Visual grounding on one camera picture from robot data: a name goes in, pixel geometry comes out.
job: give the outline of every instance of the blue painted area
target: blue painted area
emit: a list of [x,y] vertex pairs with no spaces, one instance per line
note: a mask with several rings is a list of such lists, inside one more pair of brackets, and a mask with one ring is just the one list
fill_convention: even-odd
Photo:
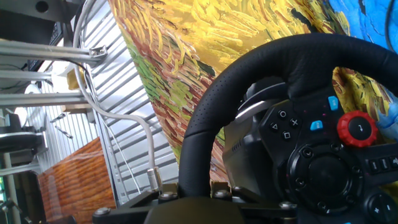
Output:
[[378,111],[379,121],[376,122],[376,126],[383,136],[398,141],[398,98],[390,91],[387,90],[387,92],[392,102],[389,105],[387,115]]
[[314,121],[311,124],[311,127],[310,127],[311,131],[317,131],[317,130],[321,130],[321,129],[323,129],[322,121]]
[[[329,0],[335,12],[342,12],[349,23],[351,36],[364,39],[387,48],[384,23],[390,0]],[[398,51],[398,1],[395,1],[389,23],[389,35],[393,48]]]
[[[349,33],[353,37],[367,40],[387,48],[384,25],[390,0],[329,0],[335,12],[342,12],[349,23]],[[398,1],[391,11],[389,36],[391,45],[398,51]],[[389,139],[398,141],[398,98],[389,92],[392,103],[389,105],[388,115],[378,111],[379,121],[376,126]]]
[[335,96],[328,97],[330,110],[336,111],[338,109],[338,98]]

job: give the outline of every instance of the painted wall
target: painted wall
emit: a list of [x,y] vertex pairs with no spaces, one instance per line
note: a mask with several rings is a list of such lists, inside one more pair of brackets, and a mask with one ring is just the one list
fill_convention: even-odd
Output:
[[[377,0],[109,0],[146,91],[179,159],[184,132],[200,97],[229,64],[281,37],[324,32],[352,35],[383,47],[388,1]],[[391,40],[397,46],[398,4]],[[369,95],[355,83],[365,83]],[[362,109],[375,119],[394,101],[380,85],[337,69],[334,85],[345,111]],[[216,138],[211,178],[226,180]]]

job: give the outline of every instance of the black steering wheel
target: black steering wheel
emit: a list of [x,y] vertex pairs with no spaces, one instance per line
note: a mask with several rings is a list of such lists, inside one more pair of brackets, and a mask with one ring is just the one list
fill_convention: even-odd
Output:
[[[386,201],[389,205],[391,199],[386,199],[376,189],[379,185],[398,180],[394,163],[389,164],[386,170],[380,164],[398,155],[398,145],[361,145],[361,149],[354,149],[345,144],[347,141],[343,141],[337,131],[344,115],[341,106],[338,110],[323,106],[330,104],[329,97],[335,96],[331,84],[335,67],[346,67],[367,75],[398,96],[398,55],[378,45],[336,34],[295,35],[264,44],[223,71],[196,107],[185,133],[180,157],[178,182],[181,196],[210,196],[209,171],[215,136],[234,120],[240,99],[253,83],[264,77],[277,76],[286,82],[290,100],[270,110],[265,119],[280,116],[278,113],[282,107],[300,121],[296,135],[291,139],[289,135],[290,143],[282,149],[266,140],[272,138],[265,130],[269,129],[267,120],[259,130],[275,171],[278,172],[282,166],[287,167],[287,178],[283,181],[287,192],[282,194],[303,205],[304,212],[319,215],[319,223],[329,223],[333,217],[344,215],[351,224],[366,223],[367,217],[372,220],[370,223],[390,223],[396,219],[396,211],[392,214],[387,211],[392,209],[390,206],[379,208]],[[320,123],[322,131],[314,131],[317,127],[312,127],[318,118],[323,121]],[[315,123],[315,126],[319,128],[320,124]],[[381,167],[372,167],[374,161]],[[317,170],[311,171],[308,166],[317,167]],[[342,172],[341,175],[336,174],[336,170]],[[300,175],[313,182],[301,182]],[[329,187],[332,193],[323,194],[325,198],[321,202],[313,195],[306,199],[311,190],[327,188],[325,181],[337,183],[336,189]]]

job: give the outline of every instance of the metal bracket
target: metal bracket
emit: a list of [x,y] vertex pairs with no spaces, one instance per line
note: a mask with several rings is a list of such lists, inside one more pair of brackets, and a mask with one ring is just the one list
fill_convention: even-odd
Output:
[[95,47],[95,48],[91,48],[90,51],[90,56],[93,58],[105,58],[105,56],[107,56],[108,54],[108,50],[106,48],[106,46],[102,46],[102,47]]

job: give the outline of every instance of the orange textured surface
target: orange textured surface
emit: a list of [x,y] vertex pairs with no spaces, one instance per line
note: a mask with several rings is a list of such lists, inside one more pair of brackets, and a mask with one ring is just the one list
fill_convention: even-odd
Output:
[[73,215],[77,223],[89,224],[98,208],[116,207],[99,138],[38,179],[48,222]]

